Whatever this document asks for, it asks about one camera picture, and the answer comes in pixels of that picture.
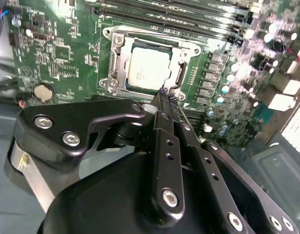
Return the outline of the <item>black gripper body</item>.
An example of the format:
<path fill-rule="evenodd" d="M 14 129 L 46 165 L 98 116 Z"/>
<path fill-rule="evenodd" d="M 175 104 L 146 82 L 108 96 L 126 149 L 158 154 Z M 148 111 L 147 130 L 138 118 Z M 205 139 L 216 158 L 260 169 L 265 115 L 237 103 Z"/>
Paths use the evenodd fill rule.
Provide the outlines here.
<path fill-rule="evenodd" d="M 50 205 L 41 234 L 224 234 L 198 174 L 183 169 L 185 212 L 172 227 L 146 213 L 150 156 L 132 153 L 67 187 Z"/>

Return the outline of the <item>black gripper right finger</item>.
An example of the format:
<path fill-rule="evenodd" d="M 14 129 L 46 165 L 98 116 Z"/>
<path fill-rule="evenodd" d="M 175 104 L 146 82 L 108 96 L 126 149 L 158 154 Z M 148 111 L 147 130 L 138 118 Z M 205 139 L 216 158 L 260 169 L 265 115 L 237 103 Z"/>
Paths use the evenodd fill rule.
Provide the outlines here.
<path fill-rule="evenodd" d="M 184 145 L 185 159 L 201 177 L 209 222 L 215 234 L 297 234 L 293 220 L 212 140 L 200 143 L 178 99 L 169 95 L 173 119 Z"/>

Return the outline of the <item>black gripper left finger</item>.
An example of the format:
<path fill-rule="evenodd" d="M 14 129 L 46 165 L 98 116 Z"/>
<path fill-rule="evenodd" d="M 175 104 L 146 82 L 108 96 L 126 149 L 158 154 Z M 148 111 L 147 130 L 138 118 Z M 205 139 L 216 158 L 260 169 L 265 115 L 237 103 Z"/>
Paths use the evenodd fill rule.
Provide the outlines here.
<path fill-rule="evenodd" d="M 150 152 L 150 207 L 161 219 L 184 213 L 177 98 L 160 89 L 149 105 L 131 99 L 32 106 L 20 111 L 14 137 L 18 148 L 58 171 L 71 171 L 97 147 L 134 146 Z"/>

